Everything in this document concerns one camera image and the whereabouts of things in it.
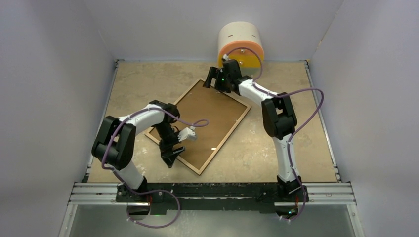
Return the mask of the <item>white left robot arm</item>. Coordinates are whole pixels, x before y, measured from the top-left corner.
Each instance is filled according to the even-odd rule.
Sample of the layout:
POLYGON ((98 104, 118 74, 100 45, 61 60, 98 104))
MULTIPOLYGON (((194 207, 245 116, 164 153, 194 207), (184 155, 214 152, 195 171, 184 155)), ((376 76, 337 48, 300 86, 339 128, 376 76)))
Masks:
POLYGON ((179 130, 172 127, 179 117, 176 105, 153 100, 131 115, 104 118, 91 153, 101 161, 104 169, 111 170, 125 184, 128 196, 135 202, 141 202, 151 194, 146 178, 132 162, 136 136, 149 127, 157 130, 161 139, 161 158, 168 167, 172 167, 177 156, 185 150, 184 147, 175 149, 174 146, 186 139, 196 139, 193 128, 179 130))

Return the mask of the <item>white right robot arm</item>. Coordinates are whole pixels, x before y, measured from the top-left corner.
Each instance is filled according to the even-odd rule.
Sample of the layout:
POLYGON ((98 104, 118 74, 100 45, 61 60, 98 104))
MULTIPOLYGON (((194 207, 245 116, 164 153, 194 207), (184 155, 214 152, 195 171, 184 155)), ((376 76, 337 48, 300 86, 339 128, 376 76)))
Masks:
POLYGON ((209 68, 204 87, 210 86, 220 92, 236 93, 260 106, 264 130, 275 146, 279 198, 289 201, 297 194, 305 195, 292 141, 297 118, 290 97, 285 92, 270 91, 243 75, 234 59, 224 60, 221 68, 209 68))

